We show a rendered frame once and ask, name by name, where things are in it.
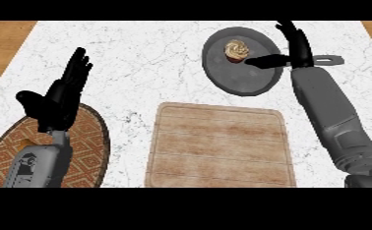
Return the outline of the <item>cream frosted cupcake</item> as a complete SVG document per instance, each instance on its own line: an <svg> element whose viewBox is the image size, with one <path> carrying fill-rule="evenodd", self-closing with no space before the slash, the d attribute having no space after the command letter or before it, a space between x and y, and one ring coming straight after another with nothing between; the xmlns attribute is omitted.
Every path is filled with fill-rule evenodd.
<svg viewBox="0 0 372 230"><path fill-rule="evenodd" d="M249 49L245 43L233 39L224 46L224 54L232 63L239 63L248 56Z"/></svg>

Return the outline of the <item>pale wooden cutting board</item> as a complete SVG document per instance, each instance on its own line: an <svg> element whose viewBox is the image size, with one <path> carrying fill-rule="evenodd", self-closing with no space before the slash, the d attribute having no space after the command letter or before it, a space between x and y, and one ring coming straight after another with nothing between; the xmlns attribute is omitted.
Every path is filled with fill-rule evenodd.
<svg viewBox="0 0 372 230"><path fill-rule="evenodd" d="M164 102L158 105L145 181L149 187L294 187L279 111Z"/></svg>

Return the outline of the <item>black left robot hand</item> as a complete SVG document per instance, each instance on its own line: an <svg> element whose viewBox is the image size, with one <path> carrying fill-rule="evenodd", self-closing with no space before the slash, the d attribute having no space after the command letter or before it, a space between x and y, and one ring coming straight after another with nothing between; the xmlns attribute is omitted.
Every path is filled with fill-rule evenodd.
<svg viewBox="0 0 372 230"><path fill-rule="evenodd" d="M28 90L16 93L26 116L38 120L40 133L66 131L71 128L91 67L85 49L78 47L68 60L62 77L53 81L46 95Z"/></svg>

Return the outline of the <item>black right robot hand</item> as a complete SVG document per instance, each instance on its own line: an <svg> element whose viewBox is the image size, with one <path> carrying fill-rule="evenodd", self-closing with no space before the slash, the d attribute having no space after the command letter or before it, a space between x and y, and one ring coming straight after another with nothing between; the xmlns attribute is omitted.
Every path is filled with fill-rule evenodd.
<svg viewBox="0 0 372 230"><path fill-rule="evenodd" d="M291 21L279 21L276 28L282 31L289 45L289 54L270 54L243 61L258 69L291 66L294 69L314 66L313 52L305 34Z"/></svg>

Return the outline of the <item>dark grey frying pan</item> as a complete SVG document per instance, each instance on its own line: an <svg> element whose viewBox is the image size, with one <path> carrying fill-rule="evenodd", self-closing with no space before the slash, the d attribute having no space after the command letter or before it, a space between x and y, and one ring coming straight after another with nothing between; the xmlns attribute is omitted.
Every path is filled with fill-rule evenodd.
<svg viewBox="0 0 372 230"><path fill-rule="evenodd" d="M249 53L239 63L232 63L224 54L224 46L233 39L248 46ZM208 79L227 93L238 96L257 96L273 88L282 77L283 69L277 67L258 69L243 61L270 54L282 54L271 39L257 30L233 27L218 30L208 38L202 48L202 67ZM314 66L335 66L344 63L339 56L314 56Z"/></svg>

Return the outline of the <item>brown patterned round placemat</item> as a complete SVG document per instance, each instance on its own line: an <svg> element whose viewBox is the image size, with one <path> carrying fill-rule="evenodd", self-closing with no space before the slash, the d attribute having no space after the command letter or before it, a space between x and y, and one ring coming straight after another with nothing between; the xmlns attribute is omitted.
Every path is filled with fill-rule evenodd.
<svg viewBox="0 0 372 230"><path fill-rule="evenodd" d="M80 104L75 122L68 130L72 157L60 186L63 188L99 188L108 169L111 139L99 112ZM16 153L25 143L52 144L52 137L38 132L38 121L25 116L0 136L0 187Z"/></svg>

